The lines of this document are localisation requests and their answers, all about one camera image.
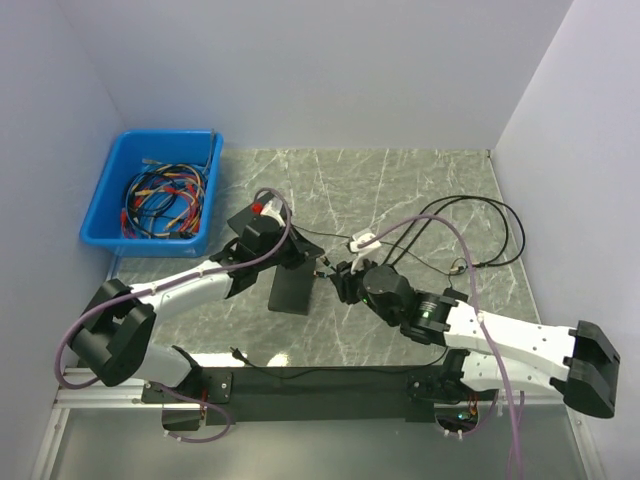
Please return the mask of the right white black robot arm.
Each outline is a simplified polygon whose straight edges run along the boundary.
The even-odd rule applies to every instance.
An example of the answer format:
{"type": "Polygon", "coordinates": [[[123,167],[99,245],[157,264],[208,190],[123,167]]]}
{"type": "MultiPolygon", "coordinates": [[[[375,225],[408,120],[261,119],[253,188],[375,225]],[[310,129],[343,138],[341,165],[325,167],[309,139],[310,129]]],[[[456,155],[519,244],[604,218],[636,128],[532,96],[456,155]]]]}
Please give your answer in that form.
{"type": "Polygon", "coordinates": [[[440,387],[452,399],[470,391],[556,392],[584,415],[615,414],[620,355],[595,323],[540,325],[475,310],[466,294],[413,288],[390,265],[339,264],[329,275],[341,302],[365,304],[410,340],[448,349],[440,387]]]}

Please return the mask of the black network switch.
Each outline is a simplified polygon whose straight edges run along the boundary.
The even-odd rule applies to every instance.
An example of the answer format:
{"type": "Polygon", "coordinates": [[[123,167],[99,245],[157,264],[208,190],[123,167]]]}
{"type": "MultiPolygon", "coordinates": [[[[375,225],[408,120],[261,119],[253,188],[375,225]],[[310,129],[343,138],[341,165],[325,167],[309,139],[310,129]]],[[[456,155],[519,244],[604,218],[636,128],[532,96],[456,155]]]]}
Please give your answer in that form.
{"type": "Polygon", "coordinates": [[[272,312],[306,316],[310,311],[316,261],[309,260],[295,269],[278,266],[267,308],[272,312]]]}
{"type": "Polygon", "coordinates": [[[247,207],[242,209],[227,221],[228,226],[241,239],[268,237],[274,237],[278,239],[284,232],[286,221],[289,217],[284,201],[281,200],[283,202],[284,210],[286,211],[286,220],[284,226],[280,226],[272,218],[256,215],[250,210],[250,207],[254,202],[266,203],[272,198],[281,200],[272,192],[260,193],[247,207]]]}

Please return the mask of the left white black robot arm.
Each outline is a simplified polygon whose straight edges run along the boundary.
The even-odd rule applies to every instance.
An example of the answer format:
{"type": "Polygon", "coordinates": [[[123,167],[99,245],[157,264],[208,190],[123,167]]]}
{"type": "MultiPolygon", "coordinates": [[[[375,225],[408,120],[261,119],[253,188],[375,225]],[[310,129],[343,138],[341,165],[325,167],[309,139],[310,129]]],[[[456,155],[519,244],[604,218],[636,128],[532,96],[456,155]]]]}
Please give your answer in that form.
{"type": "Polygon", "coordinates": [[[202,368],[183,348],[155,344],[155,327],[203,303],[238,295],[267,269],[294,270],[324,253],[295,227],[254,218],[221,251],[189,270],[143,284],[103,283],[60,347],[74,352],[107,387],[140,379],[190,401],[202,387],[202,368]]]}

